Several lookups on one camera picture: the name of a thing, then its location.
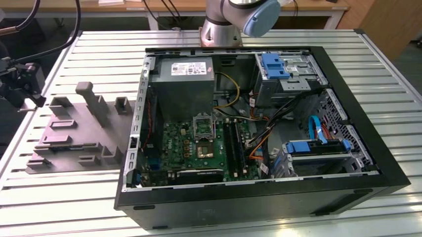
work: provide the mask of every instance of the wooden table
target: wooden table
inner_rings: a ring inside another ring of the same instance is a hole
[[[25,18],[32,9],[34,0],[0,0],[0,9],[6,18]],[[338,3],[326,0],[296,0],[299,16],[328,16],[324,29],[335,29],[348,5],[344,0]],[[205,0],[172,0],[181,16],[204,16]],[[148,7],[156,17],[171,16],[160,0],[148,0]],[[127,2],[124,5],[99,6],[97,1],[81,2],[83,17],[148,17],[151,30],[157,30],[159,25],[147,12],[143,2]],[[294,3],[282,7],[280,16],[292,16]],[[75,0],[41,0],[37,17],[61,18],[75,17]]]

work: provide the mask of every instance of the power cable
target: power cable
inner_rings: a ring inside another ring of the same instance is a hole
[[[75,23],[73,35],[72,35],[71,40],[67,43],[64,43],[61,46],[58,46],[57,48],[53,48],[53,49],[46,50],[46,51],[41,52],[41,53],[37,53],[37,54],[33,54],[30,56],[18,58],[16,60],[12,60],[12,63],[17,64],[17,63],[30,62],[30,61],[33,61],[37,58],[41,58],[41,57],[44,57],[44,56],[46,56],[46,55],[49,55],[49,54],[52,54],[54,52],[58,52],[58,51],[64,50],[67,47],[69,47],[73,44],[73,42],[76,40],[76,37],[77,37],[77,34],[79,34],[80,15],[81,15],[79,0],[75,0],[75,3],[76,3],[76,23]]]
[[[159,22],[157,18],[153,16],[152,11],[151,11],[151,9],[149,9],[149,6],[148,6],[148,4],[147,4],[147,1],[148,1],[148,0],[144,0],[144,5],[145,5],[145,8],[147,8],[147,10],[148,10],[148,12],[149,12],[152,18],[153,18],[155,21],[157,22],[157,25],[161,26],[163,29],[171,30],[171,28],[165,27],[165,26]]]

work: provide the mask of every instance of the aluminum table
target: aluminum table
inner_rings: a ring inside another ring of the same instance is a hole
[[[113,210],[119,170],[29,175],[25,163],[52,114],[28,112],[0,161],[0,236],[390,236],[422,233],[422,97],[366,35],[352,30],[275,30],[244,46],[323,46],[411,185],[336,216],[144,231]],[[135,99],[147,47],[196,47],[197,31],[83,32],[61,52],[44,94],[75,94],[79,81],[113,101]]]

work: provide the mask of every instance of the blue plastic latch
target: blue plastic latch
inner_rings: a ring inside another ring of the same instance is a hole
[[[263,53],[263,68],[268,79],[288,79],[290,73],[284,71],[284,62],[276,53]]]
[[[295,152],[310,152],[310,146],[307,142],[291,142]]]
[[[351,150],[351,145],[350,145],[350,142],[348,140],[343,140],[343,145],[344,145],[344,148],[346,148],[346,151],[350,151]]]
[[[286,143],[287,153],[294,153],[295,149],[292,148],[291,143]]]

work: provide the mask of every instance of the black cable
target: black cable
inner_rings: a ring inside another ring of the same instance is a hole
[[[225,115],[227,117],[231,117],[231,118],[235,118],[235,119],[245,119],[245,120],[256,120],[257,119],[252,119],[252,118],[248,118],[248,117],[244,117],[244,116],[236,116],[236,115],[231,115],[228,114],[227,112],[224,112],[223,110],[220,110],[219,108],[213,108],[216,111],[219,111],[223,115]]]
[[[20,23],[20,25],[16,26],[16,30],[17,31],[21,31],[30,24],[30,22],[32,22],[32,20],[34,18],[34,15],[37,14],[37,11],[38,11],[40,3],[41,3],[41,0],[36,0],[34,1],[33,8],[32,8],[32,11],[29,13],[29,16],[26,17],[24,22]]]
[[[248,143],[255,142],[259,138],[261,138],[264,135],[267,135],[267,132],[271,132],[271,129],[274,128],[276,122],[284,115],[287,115],[294,109],[299,101],[306,98],[310,95],[319,94],[323,91],[323,88],[314,89],[311,91],[302,92],[299,95],[296,95],[287,103],[276,110],[276,112],[269,117],[264,127],[265,129],[257,133],[257,135],[249,140]]]
[[[261,144],[261,150],[263,150],[263,164],[267,166],[268,168],[268,172],[267,174],[263,173],[261,177],[264,179],[268,179],[271,177],[271,167],[269,167],[269,152],[268,152],[268,139],[264,140],[263,144]]]
[[[165,27],[157,20],[157,18],[153,16],[152,12],[151,12],[151,9],[148,7],[148,4],[147,4],[147,0],[144,0],[144,5],[145,5],[145,8],[152,16],[152,18],[155,19],[155,21],[157,22],[157,25],[161,26],[165,30],[171,30],[171,28]]]
[[[298,16],[299,15],[299,6],[298,6],[298,2],[296,0],[292,0],[292,2],[295,3],[295,13],[292,16]]]
[[[323,91],[323,88],[318,88],[306,92],[302,92],[299,95],[296,95],[290,101],[287,101],[287,103],[276,110],[276,112],[272,114],[272,116],[269,117],[265,127],[268,127],[268,125],[272,123],[274,119],[276,117],[280,117],[280,115],[278,114],[287,106],[290,106],[294,102],[298,102],[299,100],[302,100],[303,98],[306,98],[310,95],[315,95],[319,94]]]
[[[30,62],[37,58],[41,58],[41,57],[44,57],[44,56],[46,56],[57,51],[64,50],[67,47],[69,47],[73,44],[76,37],[77,37],[77,34],[79,34],[79,27],[80,27],[80,2],[79,2],[79,0],[75,0],[75,3],[76,3],[76,23],[75,23],[75,30],[73,30],[73,35],[72,35],[71,40],[65,44],[58,46],[57,48],[53,48],[53,49],[46,50],[41,53],[37,53],[37,54],[33,54],[30,56],[26,56],[26,57],[22,57],[22,58],[13,60],[13,63]]]
[[[229,104],[229,96],[227,96],[225,97],[225,101],[227,101],[227,104]],[[233,106],[235,104],[232,104],[231,106],[229,106],[229,108],[232,109],[232,111],[237,114],[237,116],[241,116],[241,114],[240,114],[240,112],[239,112],[239,110],[236,109],[236,107]]]
[[[177,23],[177,26],[180,27],[180,22],[179,22],[179,20],[177,20],[177,18],[176,18],[176,15],[172,13],[172,11],[169,10],[169,7],[167,6],[167,3],[164,2],[164,0],[160,0],[160,2],[164,4],[164,6],[165,6],[165,8],[167,8],[167,11],[169,12],[169,14],[172,15],[172,18],[173,18],[173,20],[176,21],[176,23]]]
[[[171,0],[168,0],[168,1],[169,1],[169,4],[171,4],[171,6],[172,6],[173,10],[175,10],[176,13],[177,13],[179,20],[181,20],[181,16],[180,16],[180,13],[179,13],[179,11],[177,11],[177,9],[176,9],[176,6],[172,4],[172,1],[171,1]]]

